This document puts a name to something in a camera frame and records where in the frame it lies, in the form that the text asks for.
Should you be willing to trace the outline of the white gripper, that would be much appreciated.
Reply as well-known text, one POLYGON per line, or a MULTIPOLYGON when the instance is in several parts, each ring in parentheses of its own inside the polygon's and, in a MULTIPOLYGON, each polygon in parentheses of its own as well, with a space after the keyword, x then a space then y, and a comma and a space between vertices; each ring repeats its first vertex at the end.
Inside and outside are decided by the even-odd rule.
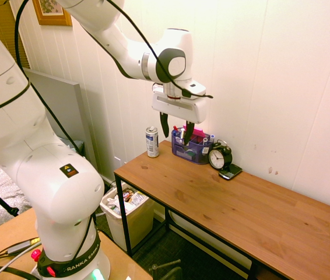
POLYGON ((179 100, 169 99, 164 93, 154 92, 152 108, 160 112, 160 123, 164 136, 169 135, 168 115, 186 120, 184 145, 187 145, 194 132, 194 125, 206 120, 207 101, 204 98, 179 100))

